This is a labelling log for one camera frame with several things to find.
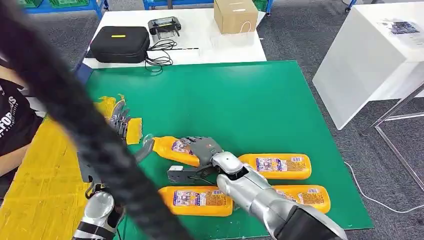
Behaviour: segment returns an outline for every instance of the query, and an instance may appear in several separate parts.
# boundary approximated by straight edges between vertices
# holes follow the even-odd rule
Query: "black cable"
[[[35,29],[15,1],[0,0],[2,56],[64,127],[81,156],[110,187],[115,201],[125,206],[148,238],[191,240],[155,184],[95,108],[84,86]]]
[[[119,229],[118,229],[118,228],[116,229],[116,232],[118,233],[118,238],[119,238],[119,240],[122,240],[122,238],[121,238],[121,234],[120,234],[120,232],[119,232]]]
[[[89,192],[94,188],[94,181],[93,181],[92,176],[88,176],[88,178],[89,178],[89,181],[91,183],[90,183],[90,186],[88,187],[88,189],[85,190],[85,193],[84,193],[86,199],[90,199],[91,198]]]
[[[200,172],[200,177],[201,178],[206,178],[207,176],[209,176],[212,173],[216,173],[217,170],[213,167],[209,167],[209,168],[205,168],[203,169],[203,171]]]
[[[125,220],[123,222],[123,229],[127,229],[127,220],[128,220],[128,217],[125,217]],[[126,234],[127,234],[127,231],[126,230],[123,231],[123,240],[125,240]]]
[[[146,55],[144,60],[144,67],[146,70],[152,73],[162,72],[164,66],[170,66],[174,64],[174,61],[171,59],[170,55],[165,50],[172,50],[175,46],[177,46],[177,42],[171,39],[164,39],[156,42],[153,46],[149,47],[147,51],[162,51],[166,54],[166,56],[160,56],[157,58],[150,58],[149,55]],[[159,66],[159,70],[150,70],[147,67],[147,64],[151,66]]]
[[[211,181],[208,181],[208,180],[204,179],[203,177],[199,177],[199,176],[189,176],[188,178],[189,179],[195,179],[195,180],[202,180],[202,181],[204,181],[204,182],[206,182],[206,183],[208,183],[210,185],[213,185],[213,186],[216,186],[217,185],[216,183],[213,183]]]

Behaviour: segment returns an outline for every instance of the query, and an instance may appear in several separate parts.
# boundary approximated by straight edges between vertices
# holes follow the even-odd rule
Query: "metal frame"
[[[377,130],[378,134],[380,134],[380,136],[383,138],[386,144],[394,152],[397,159],[399,159],[400,163],[403,165],[403,167],[405,167],[406,171],[411,175],[413,180],[418,184],[419,188],[421,188],[421,190],[424,191],[423,181],[418,177],[418,175],[415,173],[412,167],[407,163],[405,158],[402,156],[402,154],[398,151],[398,149],[390,141],[390,139],[386,136],[386,134],[380,127],[380,124],[382,124],[385,121],[424,117],[424,112],[392,116],[397,110],[402,108],[405,104],[411,101],[415,96],[417,96],[422,91],[424,91],[424,81],[413,92],[411,92],[408,96],[404,97],[403,99],[399,100],[394,106],[392,106],[387,112],[385,112],[380,118],[378,118],[373,124],[371,124],[371,126],[365,129],[362,132],[362,135],[367,136],[372,129]]]
[[[271,6],[273,5],[274,0],[268,0],[268,3],[266,4],[266,13],[267,16],[270,16],[271,14]]]
[[[378,0],[372,0],[370,4],[376,4]],[[357,3],[357,0],[350,0],[350,3],[344,9],[346,13],[350,12],[351,8]]]
[[[90,11],[94,10],[99,19],[102,19],[102,9],[109,11],[108,0],[101,0],[97,4],[96,0],[89,0],[86,6],[69,6],[62,8],[55,8],[50,5],[49,0],[42,0],[38,7],[25,8],[25,12],[28,14],[47,14],[47,13],[60,13],[60,12],[77,12],[77,11]]]

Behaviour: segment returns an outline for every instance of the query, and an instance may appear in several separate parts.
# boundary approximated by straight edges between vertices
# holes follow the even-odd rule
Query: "white cord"
[[[242,25],[241,25],[241,27],[240,27],[240,32],[239,32],[239,34],[241,34],[242,33],[242,31],[243,31],[243,27],[245,26],[245,24],[249,24],[249,31],[247,31],[247,32],[250,32],[251,30],[252,30],[252,23],[250,22],[250,21],[245,21]]]
[[[387,208],[388,210],[393,211],[393,212],[398,213],[398,214],[407,214],[407,213],[409,213],[411,211],[414,211],[415,209],[419,209],[419,208],[424,207],[424,204],[423,204],[423,205],[420,205],[420,206],[413,207],[413,208],[411,208],[409,210],[406,210],[406,211],[398,211],[398,210],[394,210],[393,208],[391,208],[391,207],[389,207],[389,206],[387,206],[387,205],[385,205],[385,204],[383,204],[383,203],[381,203],[381,202],[379,202],[379,201],[377,201],[375,199],[372,199],[371,197],[368,197],[367,195],[364,194],[364,192],[362,191],[361,187],[359,186],[357,177],[355,176],[354,169],[352,168],[352,166],[349,165],[349,163],[347,163],[347,162],[344,162],[344,163],[350,168],[350,171],[352,172],[353,179],[355,180],[356,186],[358,187],[358,189],[360,191],[360,194],[362,194],[362,196],[364,196],[366,199],[371,200],[371,201],[373,201],[375,203],[378,203],[381,206]]]

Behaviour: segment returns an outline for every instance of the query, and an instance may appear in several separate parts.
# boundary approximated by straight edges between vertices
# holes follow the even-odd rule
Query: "orange bottle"
[[[326,214],[331,202],[327,190],[319,185],[276,185],[277,193],[298,204],[309,205]]]
[[[198,167],[199,159],[193,154],[189,146],[173,136],[154,137],[153,151],[165,159]]]
[[[311,161],[300,153],[244,154],[238,159],[249,164],[266,179],[303,180],[311,176]]]
[[[233,200],[216,186],[166,186],[159,193],[175,215],[226,217],[233,212]]]

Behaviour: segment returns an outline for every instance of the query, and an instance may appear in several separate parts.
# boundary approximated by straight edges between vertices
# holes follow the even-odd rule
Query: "bottle label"
[[[316,188],[310,188],[307,192],[300,192],[297,196],[300,204],[314,205],[324,203],[323,194]]]
[[[193,151],[190,150],[190,147],[184,145],[180,140],[177,140],[172,144],[171,150],[178,153],[194,155]]]
[[[220,191],[183,191],[173,193],[174,206],[224,206],[227,203],[226,196]]]
[[[308,191],[299,192],[298,194],[290,194],[281,190],[275,191],[284,198],[298,204],[314,205],[324,203],[324,196],[317,188],[310,188]]]
[[[256,170],[258,172],[300,172],[306,168],[303,157],[296,156],[290,160],[275,157],[257,157]]]

